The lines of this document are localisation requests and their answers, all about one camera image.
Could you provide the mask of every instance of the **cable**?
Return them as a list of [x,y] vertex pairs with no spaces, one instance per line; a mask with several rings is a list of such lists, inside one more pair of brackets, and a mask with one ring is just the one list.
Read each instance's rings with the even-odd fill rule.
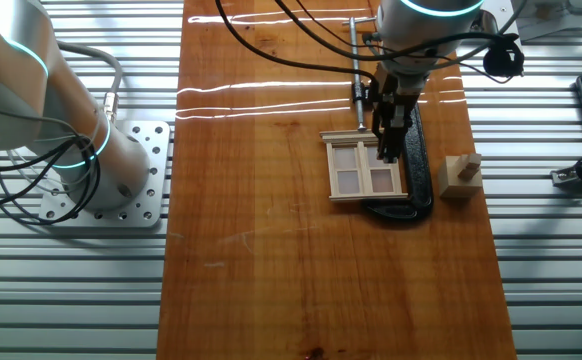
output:
[[112,93],[118,92],[118,90],[120,89],[120,83],[122,82],[123,71],[122,65],[120,65],[120,61],[118,61],[118,59],[115,56],[108,54],[102,50],[94,49],[83,45],[69,44],[65,43],[64,41],[58,41],[58,46],[60,47],[60,50],[99,58],[106,62],[107,64],[111,65],[115,70],[115,76],[113,78],[113,84],[111,85],[111,89],[109,91]]
[[56,155],[58,153],[64,154],[66,152],[66,150],[68,150],[71,146],[73,146],[73,144],[70,141],[62,143],[60,146],[56,147],[55,149],[53,149],[53,150],[49,151],[48,153],[46,153],[46,154],[44,154],[44,155],[42,155],[34,160],[31,160],[29,162],[22,163],[19,165],[14,165],[14,166],[2,166],[2,167],[0,167],[0,172],[1,171],[13,171],[13,170],[18,170],[18,169],[24,169],[24,168],[27,168],[29,166],[41,163],[44,160],[46,160],[46,159],[48,159],[48,158],[50,158],[53,155]]
[[[520,6],[518,6],[518,8],[513,13],[513,15],[511,15],[511,17],[509,18],[509,21],[507,21],[500,28],[500,31],[498,31],[498,34],[499,35],[504,35],[504,33],[507,30],[509,30],[509,28],[511,27],[511,25],[513,25],[513,23],[520,17],[520,14],[524,10],[524,8],[527,6],[527,3],[528,2],[529,2],[529,0],[522,0],[522,2],[520,3]],[[431,71],[443,69],[443,68],[448,67],[448,66],[459,65],[461,62],[471,59],[472,57],[474,57],[477,54],[481,53],[482,51],[484,51],[488,47],[489,47],[489,44],[488,43],[487,44],[484,44],[482,46],[479,46],[475,50],[472,50],[469,53],[467,53],[467,54],[465,54],[463,56],[458,57],[457,59],[453,60],[450,63],[445,63],[442,66],[440,66],[440,65],[433,66],[432,69],[431,69]]]
[[364,76],[364,77],[371,79],[371,88],[372,88],[371,93],[377,92],[377,88],[379,86],[378,80],[375,78],[375,76],[373,76],[373,74],[371,74],[367,71],[355,70],[355,69],[349,69],[349,68],[340,68],[340,67],[334,67],[334,66],[300,63],[300,62],[280,59],[280,58],[277,58],[273,55],[267,54],[266,52],[251,45],[242,36],[240,36],[240,34],[238,34],[238,32],[235,30],[235,28],[231,24],[231,21],[227,17],[227,14],[224,12],[224,8],[222,7],[222,0],[215,0],[215,5],[218,8],[218,12],[220,13],[220,17],[222,18],[222,21],[224,21],[224,25],[227,27],[227,29],[229,30],[231,35],[233,35],[233,37],[236,40],[238,40],[238,42],[240,44],[242,44],[242,46],[246,47],[249,51],[255,53],[256,55],[261,56],[267,60],[273,61],[273,62],[278,63],[278,64],[291,66],[291,67],[297,67],[297,68],[301,68],[301,69],[330,71],[330,72],[336,72],[336,73],[342,73],[342,74],[358,74],[358,75],[361,75],[361,76]]
[[[86,138],[89,139],[89,142],[87,144],[85,144],[85,147],[90,147],[91,144],[93,144],[93,139],[95,139],[96,135],[98,134],[98,130],[100,129],[100,121],[97,121],[95,129],[93,130],[93,134],[91,134],[90,137],[87,137],[86,135],[82,135]],[[44,141],[59,141],[59,140],[65,140],[67,138],[72,138],[72,136],[64,136],[64,137],[59,137],[59,138],[55,138],[55,139],[44,139]],[[9,157],[9,159],[11,160],[11,163],[13,165],[17,165],[16,160],[13,158],[13,153],[15,153],[16,155],[18,155],[18,157],[23,161],[26,162],[27,160],[24,159],[22,157],[22,155],[20,155],[18,153],[17,150],[7,150],[7,156]],[[37,176],[40,176],[40,173],[38,173],[32,166],[29,167],[29,169],[36,174]],[[84,175],[82,175],[78,180],[74,181],[74,182],[70,182],[70,183],[66,183],[60,180],[56,180],[56,179],[50,179],[50,178],[45,178],[45,180],[47,181],[52,181],[52,182],[56,182],[58,184],[60,184],[60,186],[64,187],[64,186],[71,186],[71,185],[78,185],[80,184],[82,181],[84,181],[84,179],[89,176],[91,174],[91,172],[93,171],[93,165],[89,167],[89,170],[87,170]],[[18,172],[20,173],[20,175],[22,175],[22,177],[24,177],[29,183],[31,183],[33,181],[33,179],[31,179],[22,169],[18,169]],[[69,194],[71,193],[72,190],[50,190],[40,184],[37,185],[37,188],[46,192],[50,192],[53,194]]]
[[469,65],[469,64],[465,64],[465,63],[460,63],[460,66],[467,67],[467,68],[469,68],[469,69],[471,69],[471,70],[473,70],[473,71],[477,72],[478,74],[480,74],[480,75],[483,75],[483,76],[487,77],[487,78],[488,78],[488,79],[490,79],[491,81],[495,81],[496,83],[498,83],[498,84],[501,84],[501,85],[504,85],[504,84],[508,83],[509,81],[511,81],[511,79],[513,79],[513,76],[511,76],[511,77],[508,77],[506,80],[498,80],[498,79],[496,79],[496,78],[494,78],[493,76],[491,76],[491,75],[489,75],[489,74],[485,73],[484,71],[482,71],[482,70],[478,69],[477,67],[475,67],[475,66],[473,66],[473,65]]
[[71,133],[73,133],[74,136],[80,136],[80,134],[78,134],[78,132],[73,128],[73,126],[71,126],[70,124],[62,121],[62,120],[58,120],[58,119],[54,119],[54,118],[48,118],[48,117],[44,117],[44,116],[27,116],[27,115],[20,115],[20,114],[15,114],[15,113],[11,113],[8,111],[2,111],[0,110],[0,115],[3,116],[9,116],[9,117],[15,117],[15,118],[19,118],[22,120],[29,120],[29,121],[44,121],[44,122],[48,122],[48,123],[54,123],[60,126],[64,126],[66,128],[68,128],[69,130],[71,130]]
[[[95,153],[95,149],[93,148],[93,146],[91,145],[89,147],[89,149],[91,154]],[[82,151],[83,157],[85,162],[90,161],[90,154],[86,151]],[[96,169],[96,179],[95,179],[95,184],[94,187],[91,191],[91,193],[89,195],[87,195],[88,193],[88,189],[90,186],[90,180],[87,179],[86,184],[85,184],[85,188],[84,191],[82,193],[82,196],[80,197],[80,199],[78,200],[78,202],[76,202],[75,206],[73,207],[73,209],[71,209],[69,212],[67,212],[64,216],[55,219],[55,220],[48,220],[48,219],[41,219],[40,217],[30,213],[29,211],[27,211],[24,207],[22,207],[16,200],[12,200],[11,202],[20,210],[22,211],[23,214],[29,216],[30,218],[36,220],[37,222],[31,222],[28,220],[23,220],[20,219],[18,217],[16,217],[15,215],[13,215],[11,212],[9,212],[3,205],[0,205],[0,209],[4,212],[5,215],[7,215],[9,218],[11,218],[12,220],[22,224],[22,225],[52,225],[52,224],[56,224],[62,221],[66,221],[68,219],[74,218],[75,216],[77,216],[77,214],[82,211],[82,209],[84,209],[84,207],[91,201],[91,199],[93,198],[93,196],[95,195],[95,192],[98,189],[98,186],[100,184],[100,164],[99,161],[97,159],[97,157],[95,157],[95,169]],[[11,196],[10,193],[8,192],[8,190],[6,189],[6,185],[4,183],[4,180],[2,179],[2,176],[0,174],[0,186],[2,187],[4,193],[7,196]]]
[[26,195],[29,191],[31,191],[40,181],[42,181],[42,177],[44,175],[46,175],[46,173],[49,172],[49,170],[51,170],[51,167],[53,166],[53,164],[55,164],[61,157],[62,155],[64,155],[64,153],[66,152],[66,150],[68,150],[71,146],[73,146],[74,144],[76,144],[78,142],[79,139],[76,139],[74,141],[67,141],[65,144],[63,144],[64,147],[64,151],[59,151],[57,154],[55,154],[55,156],[53,157],[53,159],[51,159],[51,161],[49,161],[49,163],[44,167],[44,169],[42,170],[42,173],[40,174],[41,176],[36,178],[31,184],[29,184],[29,186],[25,187],[22,191],[16,193],[15,195],[11,195],[8,196],[4,199],[0,200],[0,205],[6,204],[8,202],[11,202],[12,200],[18,199],[24,195]]
[[[453,61],[453,59],[448,58],[446,56],[426,56],[426,55],[425,56],[417,56],[417,55],[411,55],[410,57],[417,58],[417,59],[443,59],[443,60],[446,60],[447,62]],[[464,66],[466,68],[469,68],[469,69],[477,72],[478,74],[483,75],[486,78],[488,78],[488,79],[490,79],[490,80],[492,80],[492,81],[494,81],[494,82],[496,82],[498,84],[501,84],[501,85],[504,85],[504,84],[508,83],[509,81],[511,81],[513,79],[513,77],[511,76],[511,77],[508,77],[506,80],[498,80],[495,77],[487,74],[486,72],[478,69],[477,67],[475,67],[473,65],[465,64],[463,62],[459,63],[459,65],[460,66]]]
[[[17,151],[17,150],[7,150],[7,151],[6,151],[6,153],[7,153],[7,156],[9,157],[9,160],[11,160],[11,163],[12,163],[13,165],[17,165],[17,161],[16,161],[16,159],[13,157],[13,154],[14,154],[14,153],[15,153],[15,154],[16,154],[16,155],[17,155],[17,156],[18,156],[18,157],[21,159],[21,161],[24,161],[24,162],[26,162],[26,161],[27,161],[27,160],[26,160],[26,159],[25,159],[25,158],[24,158],[22,155],[20,155],[20,154],[18,153],[18,151]],[[45,178],[44,178],[44,180],[47,180],[47,181],[49,181],[49,182],[54,182],[54,183],[56,183],[56,184],[60,184],[60,186],[61,186],[61,187],[63,187],[63,188],[64,188],[64,187],[73,186],[73,185],[79,185],[81,182],[83,182],[83,181],[86,179],[86,177],[87,177],[87,176],[89,176],[89,175],[91,175],[91,174],[93,173],[93,168],[94,168],[94,165],[92,164],[92,165],[89,167],[89,169],[88,169],[88,170],[87,170],[87,171],[84,173],[84,175],[82,175],[82,176],[81,176],[81,177],[80,177],[78,180],[75,180],[75,181],[72,181],[72,182],[64,182],[64,181],[62,181],[62,180],[56,180],[56,179],[49,178],[49,177],[45,177]],[[34,173],[36,176],[40,176],[40,173],[39,173],[39,172],[37,172],[37,170],[35,170],[35,169],[33,168],[33,166],[30,166],[30,167],[29,167],[29,170],[30,170],[30,171],[32,171],[32,172],[33,172],[33,173]],[[29,183],[33,182],[33,180],[34,180],[34,179],[30,178],[30,177],[29,177],[29,175],[27,175],[27,174],[26,174],[26,173],[25,173],[25,172],[24,172],[22,169],[18,169],[17,171],[18,171],[18,173],[20,173],[20,175],[21,175],[23,178],[25,178],[25,179],[26,179],[26,180],[27,180]],[[71,192],[73,191],[73,190],[71,190],[71,189],[69,189],[69,190],[59,190],[59,189],[53,189],[53,190],[52,190],[52,189],[46,188],[46,187],[44,187],[44,186],[42,186],[42,185],[40,185],[40,184],[38,184],[38,185],[37,185],[37,188],[38,188],[38,189],[40,189],[40,190],[43,190],[43,191],[46,191],[46,192],[52,193],[52,194],[69,194],[69,193],[71,193]]]
[[320,43],[322,46],[326,47],[327,49],[333,51],[334,53],[348,57],[349,59],[353,59],[353,60],[360,60],[360,61],[391,60],[391,59],[399,58],[401,56],[407,56],[407,55],[410,55],[410,54],[415,53],[415,52],[426,50],[426,49],[435,47],[437,45],[446,44],[446,43],[454,42],[454,41],[458,41],[458,40],[465,40],[465,39],[487,39],[487,40],[493,40],[493,41],[510,41],[499,34],[494,35],[494,34],[479,33],[479,32],[475,32],[475,33],[469,32],[469,33],[450,35],[450,36],[442,37],[442,38],[439,38],[436,40],[427,41],[427,42],[422,43],[420,45],[413,46],[413,47],[410,47],[410,48],[407,48],[404,50],[392,52],[389,54],[373,55],[373,56],[357,55],[357,54],[353,54],[353,53],[348,52],[348,51],[344,51],[336,46],[333,46],[328,41],[322,39],[320,36],[318,36],[313,31],[311,31],[311,29],[309,29],[306,25],[304,25],[302,23],[302,21],[300,21],[300,19],[298,19],[298,17],[295,16],[295,14],[293,14],[293,12],[284,4],[284,2],[282,0],[274,0],[274,1],[276,4],[278,4],[280,9],[282,9],[282,11],[284,11],[284,13],[287,14],[287,16],[289,16],[289,18],[291,20],[293,20],[293,22],[296,25],[298,25],[298,27],[302,31],[304,31],[304,33],[306,33],[311,38],[313,38],[315,41],[317,41],[318,43]]
[[[356,48],[364,48],[367,47],[367,45],[355,45],[352,44],[348,41],[346,41],[345,39],[343,39],[341,36],[339,36],[338,34],[336,34],[335,32],[333,32],[331,29],[329,29],[328,27],[326,27],[324,24],[322,24],[320,21],[318,21],[318,19],[316,19],[310,12],[309,10],[307,10],[307,8],[304,6],[304,4],[302,4],[302,1],[300,0],[296,0],[296,2],[298,3],[298,5],[302,8],[302,10],[304,11],[304,13],[319,27],[321,27],[322,29],[324,29],[326,32],[328,32],[329,34],[331,34],[332,36],[334,36],[336,39],[340,40],[342,43],[350,46],[350,47],[356,47]],[[393,51],[389,48],[386,48],[384,46],[380,46],[380,45],[374,45],[375,47],[385,50],[385,51]]]

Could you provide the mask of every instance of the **window pane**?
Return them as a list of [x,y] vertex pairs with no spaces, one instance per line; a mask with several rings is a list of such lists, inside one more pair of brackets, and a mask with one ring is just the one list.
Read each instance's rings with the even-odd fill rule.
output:
[[371,170],[373,192],[393,192],[391,170]]
[[359,194],[360,182],[357,171],[338,171],[338,188],[340,194]]
[[369,158],[369,167],[389,167],[384,161],[377,159],[378,149],[376,147],[367,147],[367,155]]
[[355,162],[355,149],[335,149],[335,168],[336,170],[357,169]]

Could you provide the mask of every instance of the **wooden table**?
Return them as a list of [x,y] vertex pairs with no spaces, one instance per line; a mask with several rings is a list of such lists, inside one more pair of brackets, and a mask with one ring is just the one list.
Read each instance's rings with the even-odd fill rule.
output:
[[[224,3],[264,51],[351,66],[273,1]],[[372,3],[305,5],[347,38],[342,19]],[[158,359],[515,359],[484,196],[410,226],[331,203],[319,133],[356,128],[352,77],[258,58],[212,0],[184,15]],[[434,182],[445,155],[474,151],[462,88],[438,71],[420,101]]]

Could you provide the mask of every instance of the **black base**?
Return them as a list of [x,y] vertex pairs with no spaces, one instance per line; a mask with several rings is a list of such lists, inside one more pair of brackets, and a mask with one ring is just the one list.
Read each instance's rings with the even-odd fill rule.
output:
[[402,158],[409,197],[404,200],[364,200],[362,206],[372,214],[388,221],[418,221],[433,210],[433,187],[429,158],[424,143],[420,111],[412,113],[413,125],[404,139]]

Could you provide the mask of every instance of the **wooden window frame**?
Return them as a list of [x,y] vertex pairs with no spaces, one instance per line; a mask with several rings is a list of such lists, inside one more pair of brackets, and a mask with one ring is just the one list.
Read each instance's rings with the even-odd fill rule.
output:
[[[320,133],[322,140],[327,147],[327,161],[329,164],[329,180],[331,184],[331,201],[359,201],[367,199],[406,199],[408,194],[402,192],[402,183],[400,180],[399,164],[391,164],[384,167],[372,167],[369,164],[367,148],[378,146],[378,139],[372,133],[360,133],[358,131],[328,131]],[[336,169],[335,168],[335,151],[337,149],[354,149],[355,150],[355,169]],[[372,171],[389,170],[391,172],[391,181],[393,185],[392,192],[378,193],[373,191]],[[341,194],[338,183],[338,172],[357,171],[358,194]]]

